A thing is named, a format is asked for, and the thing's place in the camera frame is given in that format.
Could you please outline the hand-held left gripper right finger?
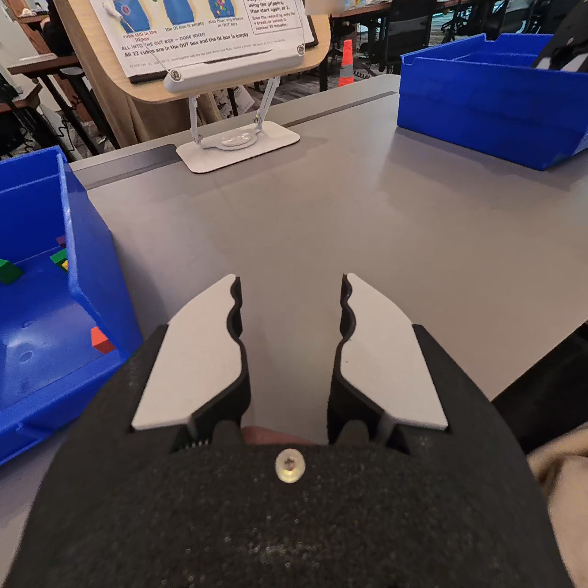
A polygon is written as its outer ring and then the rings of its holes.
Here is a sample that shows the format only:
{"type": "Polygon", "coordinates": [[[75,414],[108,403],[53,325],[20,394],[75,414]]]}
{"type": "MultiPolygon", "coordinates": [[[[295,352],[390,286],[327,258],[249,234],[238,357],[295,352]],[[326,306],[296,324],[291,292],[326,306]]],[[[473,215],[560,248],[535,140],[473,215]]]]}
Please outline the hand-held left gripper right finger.
{"type": "Polygon", "coordinates": [[[398,425],[444,432],[442,408],[415,325],[393,301],[354,273],[342,276],[341,341],[327,402],[327,437],[359,421],[370,441],[387,443],[398,425]]]}

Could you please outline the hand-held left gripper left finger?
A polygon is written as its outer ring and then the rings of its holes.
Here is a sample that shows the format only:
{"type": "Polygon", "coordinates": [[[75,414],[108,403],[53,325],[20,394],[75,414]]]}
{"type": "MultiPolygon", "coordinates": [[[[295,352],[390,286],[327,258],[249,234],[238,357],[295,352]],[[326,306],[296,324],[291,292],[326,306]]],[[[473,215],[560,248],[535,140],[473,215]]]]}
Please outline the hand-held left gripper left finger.
{"type": "Polygon", "coordinates": [[[194,442],[207,442],[219,422],[240,425],[252,398],[242,304],[240,278],[228,274],[168,321],[133,430],[180,426],[194,442]]]}

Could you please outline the blue plastic bin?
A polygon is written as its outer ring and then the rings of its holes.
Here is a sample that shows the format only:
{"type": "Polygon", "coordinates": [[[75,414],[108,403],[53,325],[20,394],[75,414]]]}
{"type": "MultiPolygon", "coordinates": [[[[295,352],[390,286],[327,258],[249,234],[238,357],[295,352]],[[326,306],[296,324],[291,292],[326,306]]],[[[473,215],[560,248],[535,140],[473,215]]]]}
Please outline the blue plastic bin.
{"type": "Polygon", "coordinates": [[[58,147],[1,161],[1,465],[78,418],[143,342],[111,232],[58,147]],[[49,259],[66,236],[69,271],[49,259]],[[92,348],[97,326],[116,349],[92,348]]]}
{"type": "Polygon", "coordinates": [[[587,149],[587,72],[533,68],[552,35],[485,34],[401,56],[398,127],[544,171],[587,149]]]}

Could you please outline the black office chair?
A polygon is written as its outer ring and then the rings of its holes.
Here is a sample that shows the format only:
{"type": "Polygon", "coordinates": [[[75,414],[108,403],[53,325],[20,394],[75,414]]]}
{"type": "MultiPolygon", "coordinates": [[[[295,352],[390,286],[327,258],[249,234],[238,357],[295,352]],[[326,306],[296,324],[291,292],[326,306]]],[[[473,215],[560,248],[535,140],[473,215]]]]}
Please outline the black office chair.
{"type": "Polygon", "coordinates": [[[386,17],[379,72],[399,74],[401,56],[429,46],[437,1],[392,1],[386,17]]]}

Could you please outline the orange traffic cone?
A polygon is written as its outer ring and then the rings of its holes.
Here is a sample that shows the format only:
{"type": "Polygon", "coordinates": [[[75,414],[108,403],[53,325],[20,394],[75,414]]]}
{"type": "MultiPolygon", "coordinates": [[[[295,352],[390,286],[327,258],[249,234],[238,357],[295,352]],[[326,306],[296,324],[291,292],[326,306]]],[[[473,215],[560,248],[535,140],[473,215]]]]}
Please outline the orange traffic cone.
{"type": "Polygon", "coordinates": [[[353,66],[353,40],[345,39],[343,42],[343,55],[341,68],[339,72],[338,88],[353,84],[355,81],[355,71],[353,66]]]}

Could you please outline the tan fabric cover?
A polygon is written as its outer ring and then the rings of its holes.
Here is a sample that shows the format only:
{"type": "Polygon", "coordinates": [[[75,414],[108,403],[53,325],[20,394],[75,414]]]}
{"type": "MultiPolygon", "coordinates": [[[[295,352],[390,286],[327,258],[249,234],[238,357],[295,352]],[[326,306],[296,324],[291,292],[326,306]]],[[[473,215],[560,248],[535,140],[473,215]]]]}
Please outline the tan fabric cover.
{"type": "Polygon", "coordinates": [[[119,146],[132,146],[189,130],[189,102],[148,104],[124,98],[107,114],[107,120],[119,146]]]}

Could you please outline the printed instruction sheet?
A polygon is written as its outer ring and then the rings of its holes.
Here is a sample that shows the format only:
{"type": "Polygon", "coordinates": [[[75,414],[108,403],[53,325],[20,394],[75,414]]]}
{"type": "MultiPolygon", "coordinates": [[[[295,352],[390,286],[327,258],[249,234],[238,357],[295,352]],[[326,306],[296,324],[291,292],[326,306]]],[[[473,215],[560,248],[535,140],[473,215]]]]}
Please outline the printed instruction sheet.
{"type": "Polygon", "coordinates": [[[91,1],[131,84],[200,63],[318,44],[303,1],[91,1]]]}

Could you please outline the wooden desk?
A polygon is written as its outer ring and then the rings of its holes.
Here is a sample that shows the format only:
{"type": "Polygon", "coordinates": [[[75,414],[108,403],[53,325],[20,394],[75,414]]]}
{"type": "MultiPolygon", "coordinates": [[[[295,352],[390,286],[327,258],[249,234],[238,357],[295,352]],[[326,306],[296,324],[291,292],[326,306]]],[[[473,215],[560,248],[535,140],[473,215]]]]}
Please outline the wooden desk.
{"type": "Polygon", "coordinates": [[[85,108],[91,121],[94,122],[102,135],[110,141],[114,149],[120,148],[76,55],[58,57],[54,54],[45,54],[25,58],[16,65],[9,66],[7,71],[11,75],[23,75],[33,82],[40,81],[43,83],[58,104],[65,119],[76,131],[77,136],[82,139],[91,155],[98,155],[100,151],[75,112],[76,107],[80,105],[85,108]],[[73,105],[69,105],[63,99],[51,77],[58,77],[70,83],[73,89],[73,105]]]}

